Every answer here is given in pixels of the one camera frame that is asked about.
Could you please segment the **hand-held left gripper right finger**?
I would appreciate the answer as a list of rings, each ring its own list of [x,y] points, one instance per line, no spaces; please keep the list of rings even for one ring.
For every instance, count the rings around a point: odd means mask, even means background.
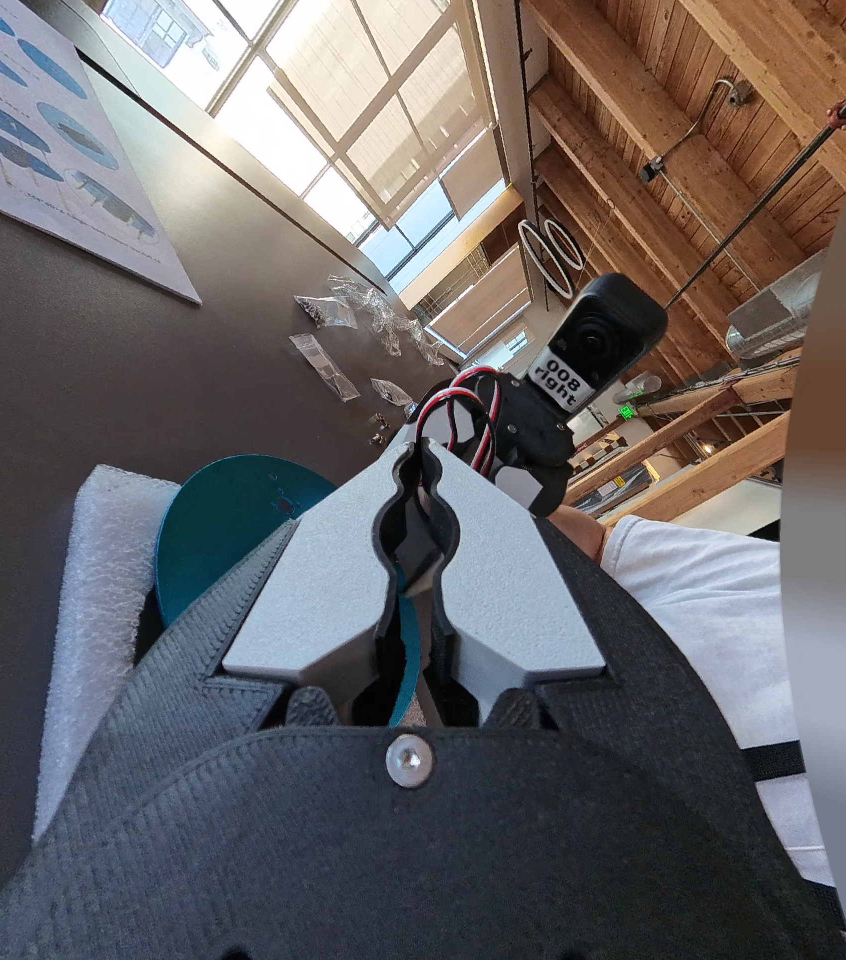
[[[479,724],[506,690],[603,674],[532,514],[434,440],[419,452],[441,554],[425,678],[442,722]]]

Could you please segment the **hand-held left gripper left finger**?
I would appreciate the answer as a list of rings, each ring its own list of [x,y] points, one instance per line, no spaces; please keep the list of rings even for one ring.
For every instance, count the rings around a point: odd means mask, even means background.
[[[419,679],[419,619],[394,551],[406,536],[414,442],[396,440],[307,510],[228,651],[237,678],[318,687],[355,722],[403,724]]]

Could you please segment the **blue round metal plate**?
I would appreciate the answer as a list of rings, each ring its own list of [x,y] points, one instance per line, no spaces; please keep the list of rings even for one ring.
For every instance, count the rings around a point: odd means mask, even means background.
[[[288,519],[332,492],[320,474],[277,457],[243,454],[204,466],[177,492],[162,520],[155,547],[155,585],[147,594],[137,635],[138,663],[160,633],[202,593]],[[416,608],[405,596],[399,570],[398,622],[404,654],[354,705],[354,717],[391,727],[422,727],[418,702],[422,646]]]

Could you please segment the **person's right forearm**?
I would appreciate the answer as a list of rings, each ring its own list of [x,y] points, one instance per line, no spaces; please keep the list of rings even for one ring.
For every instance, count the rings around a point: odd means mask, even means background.
[[[561,505],[548,517],[549,522],[567,537],[582,553],[598,565],[612,534],[612,528],[591,515],[573,507]]]

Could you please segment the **dark grey desk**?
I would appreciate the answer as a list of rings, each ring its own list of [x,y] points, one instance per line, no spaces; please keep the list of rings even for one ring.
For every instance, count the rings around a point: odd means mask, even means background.
[[[360,391],[337,399],[289,342],[329,275],[374,264],[84,2],[26,2],[79,51],[200,306],[0,213],[0,890],[30,849],[71,511],[98,464],[177,483],[228,455],[340,485],[379,454],[371,378],[415,399],[449,376],[404,338],[326,329]]]

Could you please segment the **crumpled clear plastic bag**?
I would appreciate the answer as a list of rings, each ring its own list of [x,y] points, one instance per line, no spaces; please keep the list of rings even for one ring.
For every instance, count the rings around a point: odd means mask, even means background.
[[[424,330],[420,321],[395,309],[377,287],[335,274],[328,276],[327,285],[335,297],[368,318],[370,330],[390,355],[401,355],[400,333],[405,333],[429,365],[445,364],[439,353],[439,344]]]

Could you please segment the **flat clear plastic bag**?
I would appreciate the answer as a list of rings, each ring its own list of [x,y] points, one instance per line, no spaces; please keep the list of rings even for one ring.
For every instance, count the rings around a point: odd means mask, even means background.
[[[343,402],[349,402],[360,397],[360,392],[335,364],[332,357],[324,350],[314,335],[297,334],[290,336],[288,339],[335,396]]]

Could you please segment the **clear bag with dark screws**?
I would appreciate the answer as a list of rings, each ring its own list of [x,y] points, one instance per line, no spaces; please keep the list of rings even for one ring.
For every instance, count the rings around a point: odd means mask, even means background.
[[[311,318],[318,329],[347,328],[358,329],[355,312],[351,306],[334,296],[313,297],[298,295],[294,297],[297,306],[300,306]]]

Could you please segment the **person in white shirt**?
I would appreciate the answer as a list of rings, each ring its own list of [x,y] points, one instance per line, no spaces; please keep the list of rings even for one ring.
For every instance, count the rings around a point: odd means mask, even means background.
[[[782,845],[846,931],[791,694],[779,522],[740,535],[629,516],[614,527],[601,566],[654,617],[704,681]]]

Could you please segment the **white foam sheet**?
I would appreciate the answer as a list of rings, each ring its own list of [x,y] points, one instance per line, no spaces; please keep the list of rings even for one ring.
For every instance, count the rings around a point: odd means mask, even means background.
[[[180,486],[97,465],[73,504],[46,696],[32,841],[48,827],[132,669],[157,534]]]

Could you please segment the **large window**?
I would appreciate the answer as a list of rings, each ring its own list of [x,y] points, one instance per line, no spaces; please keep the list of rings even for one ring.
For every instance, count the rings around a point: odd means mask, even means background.
[[[457,1],[110,1],[101,15],[404,291],[506,174]]]

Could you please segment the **metal conduit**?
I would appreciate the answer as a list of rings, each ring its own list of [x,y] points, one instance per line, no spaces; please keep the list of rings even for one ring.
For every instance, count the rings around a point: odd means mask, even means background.
[[[729,106],[735,110],[745,106],[751,99],[753,94],[752,84],[748,80],[741,79],[729,79],[729,78],[718,78],[714,81],[704,105],[700,111],[700,114],[693,122],[693,125],[684,133],[668,150],[663,151],[661,154],[658,154],[656,157],[651,159],[645,164],[645,166],[640,170],[640,180],[643,184],[649,184],[656,176],[662,174],[665,170],[666,160],[688,140],[692,139],[694,136],[703,133],[703,127],[706,121],[708,114],[710,113],[711,108],[714,104],[722,98]]]

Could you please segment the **folded printed instruction sheet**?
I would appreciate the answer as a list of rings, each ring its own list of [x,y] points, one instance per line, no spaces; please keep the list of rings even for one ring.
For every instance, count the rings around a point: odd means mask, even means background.
[[[201,304],[75,47],[0,1],[0,211]]]

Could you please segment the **silver air duct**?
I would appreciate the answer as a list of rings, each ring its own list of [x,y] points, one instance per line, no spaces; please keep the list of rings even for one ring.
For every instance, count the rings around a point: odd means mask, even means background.
[[[814,254],[728,315],[731,354],[756,359],[803,341],[827,253]]]

